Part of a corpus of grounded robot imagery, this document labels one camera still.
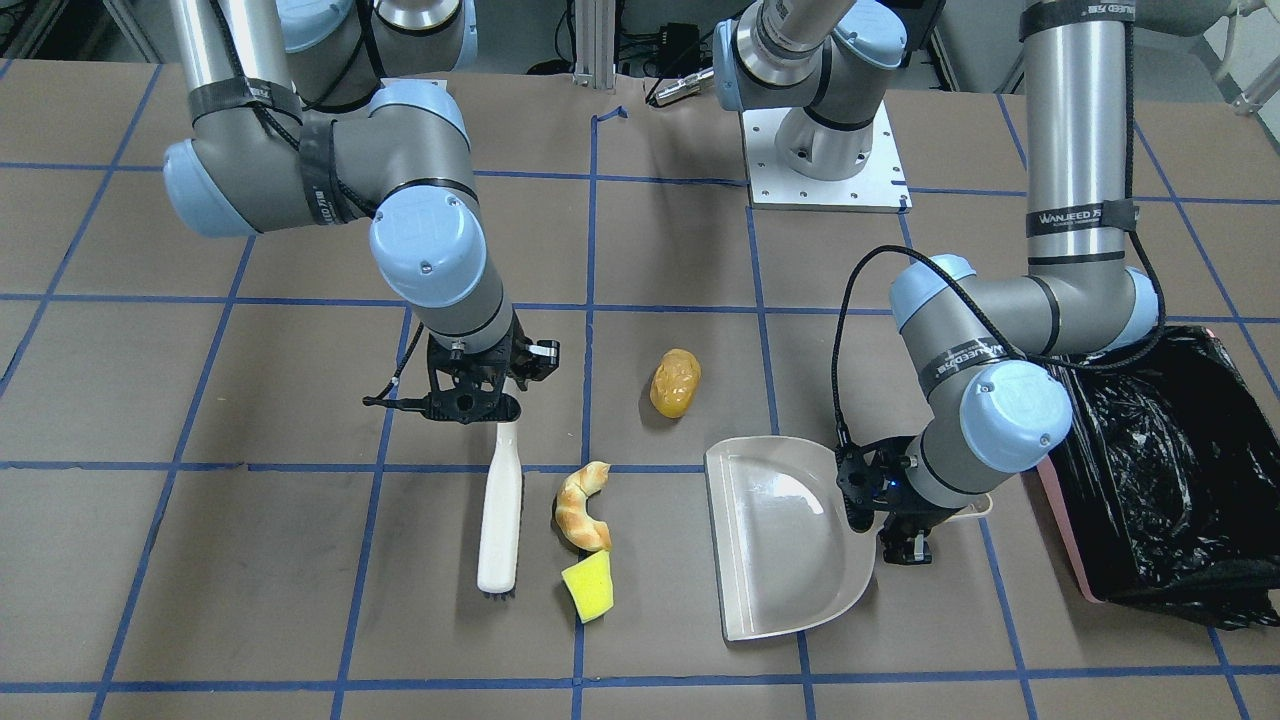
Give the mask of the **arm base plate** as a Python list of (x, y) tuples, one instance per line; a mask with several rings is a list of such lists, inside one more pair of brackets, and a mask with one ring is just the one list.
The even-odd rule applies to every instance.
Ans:
[(887, 106), (870, 124), (836, 131), (801, 108), (740, 114), (755, 209), (905, 213), (913, 208)]

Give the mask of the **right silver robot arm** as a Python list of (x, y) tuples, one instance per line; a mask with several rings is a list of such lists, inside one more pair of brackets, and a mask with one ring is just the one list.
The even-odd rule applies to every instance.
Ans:
[(430, 388), (370, 406), (507, 423), (559, 345), (527, 337), (486, 246), (472, 145), (431, 72), (477, 45), (471, 1), (174, 1), (192, 135), (163, 161), (207, 237), (369, 219), (374, 261), (428, 333)]

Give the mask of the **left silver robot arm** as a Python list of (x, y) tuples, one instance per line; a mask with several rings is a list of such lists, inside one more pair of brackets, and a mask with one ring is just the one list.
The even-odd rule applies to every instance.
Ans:
[[(1073, 405), (1051, 374), (1069, 355), (1138, 345), (1164, 296), (1138, 247), (1132, 197), (1135, 1), (1029, 1), (1027, 273), (980, 278), (957, 255), (914, 255), (890, 309), (932, 418), (914, 437), (855, 443), (835, 410), (847, 524), (877, 512), (884, 561), (924, 565), (945, 520), (1036, 466), (1066, 437)], [(782, 108), (773, 147), (812, 181), (849, 181), (873, 158), (876, 114), (906, 53), (877, 1), (754, 1), (713, 33), (717, 96), (731, 111)]]

